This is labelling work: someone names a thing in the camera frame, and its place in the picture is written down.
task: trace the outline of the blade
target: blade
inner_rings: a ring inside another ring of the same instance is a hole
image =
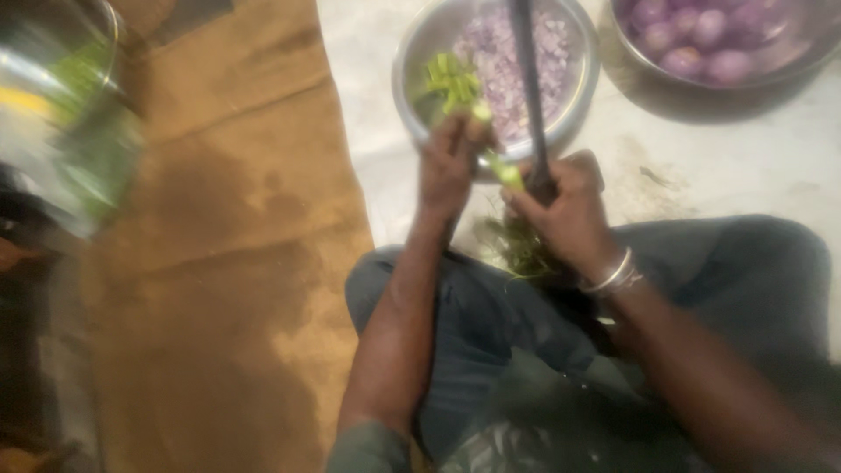
[[[508,0],[511,28],[514,31],[517,59],[523,78],[528,108],[529,125],[532,133],[534,162],[526,188],[544,205],[553,202],[557,189],[549,176],[546,136],[543,133],[543,112],[540,104],[540,84],[537,79],[537,63],[532,33],[532,0]]]

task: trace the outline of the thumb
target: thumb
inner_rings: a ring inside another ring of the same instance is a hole
[[[546,214],[546,207],[540,205],[527,192],[513,192],[509,189],[504,189],[502,199],[508,204],[519,216],[525,218],[532,226],[540,228],[543,216]]]

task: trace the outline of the yellow object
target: yellow object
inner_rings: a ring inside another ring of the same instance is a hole
[[[45,98],[15,88],[0,87],[0,106],[8,106],[36,114],[48,114],[50,112],[50,103]]]

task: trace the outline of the brown cloth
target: brown cloth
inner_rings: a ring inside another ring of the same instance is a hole
[[[240,0],[143,66],[148,150],[82,271],[105,465],[318,471],[372,244],[315,0]]]

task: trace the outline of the leg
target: leg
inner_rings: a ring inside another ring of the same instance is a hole
[[[617,230],[637,265],[754,362],[827,355],[830,263],[806,227],[762,215]]]
[[[398,254],[398,247],[371,252],[348,277],[347,306],[357,332],[368,323]],[[508,364],[511,347],[573,374],[595,355],[587,337],[528,283],[452,253],[441,263],[435,323],[430,390],[418,422],[420,442],[436,461],[457,446]]]

